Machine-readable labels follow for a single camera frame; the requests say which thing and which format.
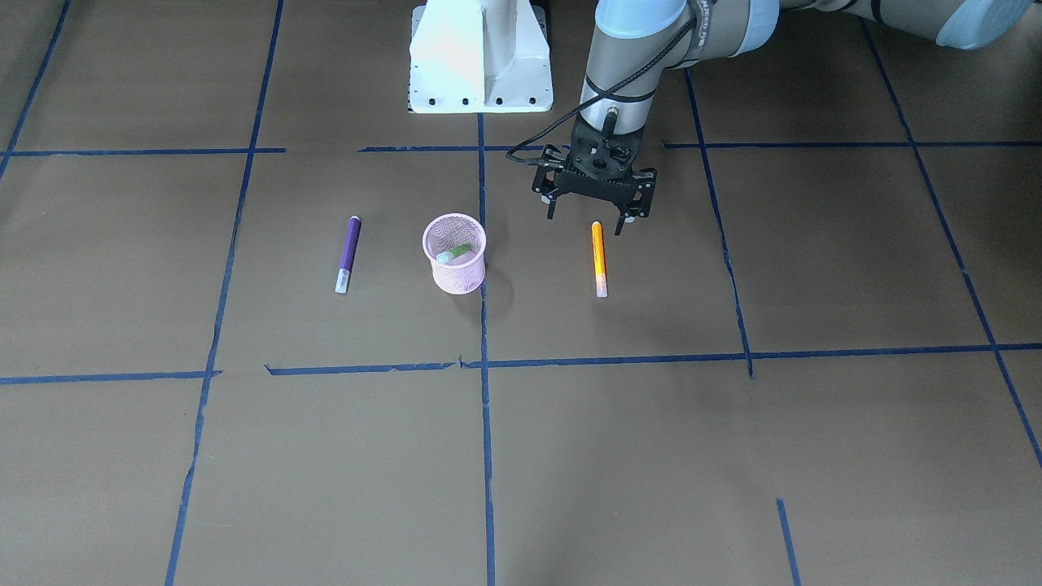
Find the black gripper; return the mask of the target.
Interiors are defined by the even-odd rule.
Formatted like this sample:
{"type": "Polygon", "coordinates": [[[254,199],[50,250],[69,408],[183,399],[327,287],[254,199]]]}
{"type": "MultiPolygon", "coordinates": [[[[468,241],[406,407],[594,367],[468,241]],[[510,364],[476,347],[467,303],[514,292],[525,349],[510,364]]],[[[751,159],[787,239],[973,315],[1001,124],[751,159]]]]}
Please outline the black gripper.
{"type": "Polygon", "coordinates": [[[641,130],[618,133],[618,112],[604,115],[602,127],[578,118],[571,133],[570,149],[546,145],[536,160],[532,192],[547,205],[546,219],[557,212],[559,197],[581,195],[606,201],[618,207],[615,236],[621,236],[626,224],[639,218],[639,207],[651,207],[654,201],[656,170],[632,170],[641,149],[641,130]]]}

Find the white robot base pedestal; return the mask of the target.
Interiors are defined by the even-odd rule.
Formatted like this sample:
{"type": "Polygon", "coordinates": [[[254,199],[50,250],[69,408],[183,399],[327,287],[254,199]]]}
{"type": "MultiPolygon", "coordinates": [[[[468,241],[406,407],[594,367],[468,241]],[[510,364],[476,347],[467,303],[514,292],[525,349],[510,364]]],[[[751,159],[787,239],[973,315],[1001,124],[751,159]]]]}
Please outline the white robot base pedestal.
{"type": "Polygon", "coordinates": [[[427,1],[415,7],[410,111],[550,111],[548,15],[543,1],[427,1]]]}

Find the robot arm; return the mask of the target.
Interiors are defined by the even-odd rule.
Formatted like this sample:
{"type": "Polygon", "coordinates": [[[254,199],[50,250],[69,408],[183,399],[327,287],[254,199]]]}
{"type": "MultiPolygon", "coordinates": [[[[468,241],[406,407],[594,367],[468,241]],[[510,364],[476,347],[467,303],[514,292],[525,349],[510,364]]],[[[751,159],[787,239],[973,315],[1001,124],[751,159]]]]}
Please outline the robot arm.
{"type": "Polygon", "coordinates": [[[536,157],[532,192],[554,218],[559,200],[584,196],[609,203],[615,231],[649,215],[655,169],[637,169],[663,74],[736,57],[773,36],[782,15],[855,15],[880,26],[958,50],[977,50],[1004,36],[1027,1],[600,1],[585,64],[580,102],[567,149],[546,145],[536,157]]]}

